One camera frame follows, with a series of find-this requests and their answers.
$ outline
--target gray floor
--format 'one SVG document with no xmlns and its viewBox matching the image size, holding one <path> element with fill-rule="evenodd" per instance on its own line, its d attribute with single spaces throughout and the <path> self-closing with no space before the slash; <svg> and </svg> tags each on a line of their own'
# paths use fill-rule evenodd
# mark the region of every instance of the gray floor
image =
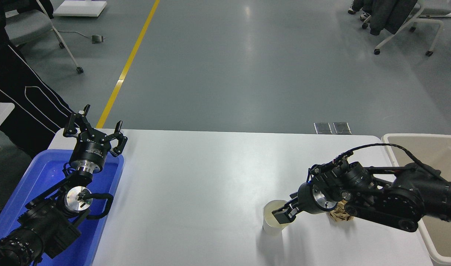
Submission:
<svg viewBox="0 0 451 266">
<path fill-rule="evenodd" d="M 58 7 L 62 0 L 52 0 Z M 57 17 L 78 75 L 53 35 L 21 50 L 73 109 L 96 124 L 153 0 L 108 0 L 98 18 Z M 451 134 L 451 19 L 434 55 L 435 26 L 403 32 L 374 55 L 375 37 L 349 0 L 161 0 L 105 128 L 354 134 Z"/>
</svg>

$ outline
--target office chair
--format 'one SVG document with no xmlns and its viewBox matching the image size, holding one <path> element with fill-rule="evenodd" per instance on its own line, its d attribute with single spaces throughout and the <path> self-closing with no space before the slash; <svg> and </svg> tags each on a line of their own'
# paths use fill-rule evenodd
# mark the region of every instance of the office chair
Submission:
<svg viewBox="0 0 451 266">
<path fill-rule="evenodd" d="M 82 69 L 82 67 L 79 66 L 73 54 L 66 45 L 65 40 L 63 39 L 63 37 L 61 37 L 58 30 L 56 30 L 55 26 L 48 17 L 45 8 L 43 7 L 43 5 L 40 3 L 39 0 L 36 1 L 40 6 L 41 10 L 43 10 L 43 12 L 40 12 L 38 10 L 30 10 L 27 12 L 20 13 L 18 15 L 14 15 L 12 17 L 8 17 L 6 19 L 7 24 L 6 32 L 7 35 L 9 36 L 10 41 L 14 45 L 19 46 L 22 44 L 26 44 L 27 42 L 30 42 L 34 39 L 37 39 L 38 37 L 41 37 L 47 32 L 53 31 L 55 33 L 56 38 L 58 39 L 60 48 L 65 48 L 68 54 L 71 56 L 71 59 L 76 65 L 76 71 L 79 74 L 83 73 L 84 70 Z M 15 2 L 4 4 L 4 9 L 5 12 L 9 12 L 12 10 L 20 9 L 22 7 L 26 7 L 28 5 L 29 5 L 28 0 L 18 0 Z"/>
<path fill-rule="evenodd" d="M 415 7 L 413 9 L 413 11 L 411 12 L 412 17 L 409 18 L 408 20 L 406 20 L 406 22 L 403 25 L 401 25 L 400 29 L 398 29 L 396 34 L 390 35 L 389 37 L 384 39 L 381 43 L 379 43 L 374 49 L 374 54 L 380 54 L 380 48 L 383 47 L 383 45 L 385 45 L 387 42 L 389 42 L 391 39 L 393 39 L 393 37 L 395 37 L 399 32 L 401 32 L 403 29 L 405 29 L 409 25 L 412 25 L 412 27 L 410 28 L 410 31 L 414 32 L 416 30 L 416 25 L 418 23 L 430 23 L 430 24 L 439 25 L 439 28 L 437 29 L 437 32 L 434 36 L 431 47 L 425 53 L 425 55 L 427 55 L 427 56 L 432 56 L 432 54 L 434 53 L 434 46 L 437 42 L 437 39 L 439 39 L 439 36 L 443 30 L 444 23 L 441 20 L 434 20 L 434 19 L 430 18 L 429 16 L 430 15 L 447 15 L 447 14 L 451 13 L 451 10 L 445 0 L 430 0 L 428 4 L 426 4 L 425 0 L 418 0 L 417 5 L 419 5 L 419 7 Z M 372 16 L 369 16 L 366 20 L 364 20 L 364 23 L 362 24 L 363 29 L 366 29 L 369 26 L 369 21 L 371 20 L 371 17 Z"/>
</svg>

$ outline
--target chair leg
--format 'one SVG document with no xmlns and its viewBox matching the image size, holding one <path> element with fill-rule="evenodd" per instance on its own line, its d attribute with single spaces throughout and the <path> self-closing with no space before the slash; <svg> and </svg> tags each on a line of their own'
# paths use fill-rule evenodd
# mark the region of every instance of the chair leg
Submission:
<svg viewBox="0 0 451 266">
<path fill-rule="evenodd" d="M 363 21 L 362 29 L 366 29 L 366 28 L 369 27 L 369 20 L 370 20 L 371 17 L 372 17 L 372 15 L 370 15 L 369 17 L 367 17 L 367 18 Z"/>
<path fill-rule="evenodd" d="M 58 36 L 58 34 L 56 34 L 56 32 L 53 30 L 53 33 L 56 36 L 56 39 L 58 39 L 58 43 L 60 44 L 60 48 L 63 49 L 65 47 L 65 45 L 63 44 L 63 42 L 61 41 L 60 37 Z"/>
<path fill-rule="evenodd" d="M 61 41 L 61 43 L 63 44 L 63 46 L 66 48 L 66 51 L 68 52 L 68 54 L 71 56 L 71 59 L 73 60 L 74 64 L 76 65 L 76 71 L 81 74 L 84 72 L 84 70 L 82 69 L 82 67 L 79 66 L 79 64 L 77 63 L 76 59 L 74 58 L 73 54 L 71 53 L 71 51 L 69 50 L 68 46 L 66 45 L 65 40 L 63 39 L 63 37 L 61 37 L 60 33 L 58 32 L 58 30 L 53 26 L 53 31 L 55 32 L 56 36 L 58 37 L 58 40 Z"/>
<path fill-rule="evenodd" d="M 406 27 L 408 27 L 410 24 L 412 24 L 415 20 L 417 20 L 418 17 L 414 16 L 412 17 L 410 20 L 408 20 L 407 22 L 405 22 L 405 24 L 403 24 L 400 29 L 398 29 L 398 31 L 395 34 L 390 35 L 389 37 L 386 37 L 386 39 L 384 39 L 381 43 L 379 43 L 374 50 L 374 54 L 379 54 L 380 53 L 380 48 L 385 45 L 387 42 L 389 42 L 391 39 L 393 39 L 393 37 L 395 37 L 399 32 L 401 32 L 403 29 L 405 29 Z"/>
<path fill-rule="evenodd" d="M 436 32 L 436 34 L 434 36 L 434 40 L 433 40 L 433 42 L 431 44 L 430 49 L 426 52 L 427 56 L 431 56 L 433 54 L 435 43 L 439 39 L 439 36 L 441 35 L 441 32 L 444 29 L 444 22 L 442 22 L 442 20 L 432 20 L 431 23 L 439 24 L 439 28 L 437 29 L 437 32 Z"/>
<path fill-rule="evenodd" d="M 414 22 L 413 26 L 410 28 L 410 32 L 414 32 L 416 30 L 416 26 L 418 25 L 418 22 Z"/>
</svg>

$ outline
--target white stripe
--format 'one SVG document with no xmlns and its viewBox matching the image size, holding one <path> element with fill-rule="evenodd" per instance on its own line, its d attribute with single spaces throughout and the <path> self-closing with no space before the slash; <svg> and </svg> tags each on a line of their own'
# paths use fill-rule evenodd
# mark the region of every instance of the white stripe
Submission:
<svg viewBox="0 0 451 266">
<path fill-rule="evenodd" d="M 11 99 L 14 103 L 16 103 L 20 108 L 23 109 L 23 111 L 26 111 L 33 119 L 35 119 L 36 121 L 38 121 L 38 123 L 40 123 L 42 126 L 44 126 L 46 129 L 50 130 L 53 134 L 56 134 L 53 130 L 49 129 L 47 126 L 45 126 L 43 123 L 40 122 L 40 120 L 36 119 L 31 113 L 29 113 L 25 108 L 23 108 L 17 101 L 15 101 L 14 99 L 12 99 L 10 96 L 8 96 L 4 91 L 2 91 L 0 89 L 0 92 L 2 92 L 5 96 L 7 96 L 9 99 Z"/>
<path fill-rule="evenodd" d="M 26 88 L 26 89 L 27 89 L 27 88 L 38 88 L 38 89 L 40 90 L 40 92 L 43 93 L 43 95 L 48 99 L 48 101 L 51 101 L 50 98 L 48 98 L 48 96 L 45 94 L 45 92 L 42 91 L 42 89 L 41 89 L 39 86 L 25 86 L 25 88 Z M 64 114 L 64 116 L 68 117 L 67 115 L 65 115 L 65 113 L 63 113 L 63 112 L 58 108 L 58 106 L 56 106 L 55 104 L 53 104 L 53 106 L 55 106 L 55 108 L 58 109 L 58 111 L 59 111 L 60 113 Z"/>
<path fill-rule="evenodd" d="M 39 87 L 37 87 L 37 86 L 30 86 L 30 87 L 38 88 L 38 89 L 41 91 L 41 89 L 40 89 Z M 37 109 L 43 116 L 45 116 L 46 119 L 50 120 L 50 122 L 53 123 L 57 128 L 61 128 L 60 126 L 58 126 L 57 123 L 55 123 L 55 122 L 53 122 L 53 120 L 49 119 L 48 116 L 45 115 L 45 113 L 43 113 L 40 109 L 38 109 L 38 107 L 37 107 L 36 105 L 34 105 L 34 104 L 30 101 L 30 99 L 27 97 L 27 88 L 28 88 L 28 87 L 25 86 L 25 98 L 27 99 L 27 101 L 29 101 L 29 103 L 31 103 L 31 105 L 33 105 L 33 107 L 35 107 L 35 109 Z"/>
<path fill-rule="evenodd" d="M 69 109 L 69 108 L 67 108 L 66 106 L 64 106 L 62 103 L 61 103 L 61 101 L 60 101 L 60 99 L 58 99 L 58 97 L 56 97 L 56 95 L 53 93 L 53 91 L 51 91 L 51 89 L 50 88 L 48 88 L 48 86 L 43 82 L 43 81 L 41 81 L 41 79 L 40 79 L 40 77 L 38 77 L 38 75 L 35 73 L 35 71 L 33 71 L 33 69 L 31 69 L 31 67 L 17 54 L 17 52 L 16 51 L 14 51 L 14 49 L 12 49 L 12 47 L 10 47 L 10 45 L 8 45 L 8 47 L 14 52 L 14 54 L 16 54 L 17 55 L 17 57 L 33 72 L 33 74 L 35 75 L 35 77 L 37 77 L 38 78 L 38 80 L 41 82 L 41 84 L 43 84 L 52 94 L 53 94 L 53 96 L 55 96 L 55 98 L 57 99 L 57 101 L 58 101 L 58 103 L 60 103 L 60 105 L 61 106 L 63 106 L 66 110 L 68 110 L 68 112 L 69 113 L 73 113 L 73 111 L 71 110 L 71 109 Z"/>
</svg>

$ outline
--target yellow floor line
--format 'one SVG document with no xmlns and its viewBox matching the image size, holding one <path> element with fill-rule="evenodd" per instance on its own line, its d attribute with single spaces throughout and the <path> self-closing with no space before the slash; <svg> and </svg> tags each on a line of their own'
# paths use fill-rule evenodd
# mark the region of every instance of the yellow floor line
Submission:
<svg viewBox="0 0 451 266">
<path fill-rule="evenodd" d="M 134 61 L 138 47 L 140 47 L 143 37 L 145 36 L 145 32 L 148 29 L 148 25 L 150 25 L 150 21 L 153 18 L 153 14 L 155 14 L 158 3 L 160 3 L 160 0 L 155 1 L 155 3 L 153 4 L 152 10 L 150 10 L 150 14 L 148 14 L 148 17 L 146 18 L 145 24 L 143 25 L 140 35 L 138 35 L 137 41 L 135 42 L 134 48 L 132 49 L 132 52 L 130 53 L 129 58 L 127 59 L 127 62 L 125 63 L 125 66 L 124 66 L 124 69 L 122 70 L 121 76 L 119 77 L 119 80 L 117 81 L 117 84 L 114 87 L 114 91 L 112 91 L 111 97 L 107 101 L 106 107 L 104 108 L 104 111 L 102 112 L 102 115 L 99 118 L 99 121 L 97 122 L 96 128 L 103 128 L 104 123 L 106 122 L 107 116 L 109 116 L 112 106 L 114 105 L 114 101 L 117 98 L 117 94 L 119 94 L 119 91 L 122 87 L 122 83 L 124 83 L 125 76 L 127 76 L 130 66 L 132 65 L 132 62 Z"/>
</svg>

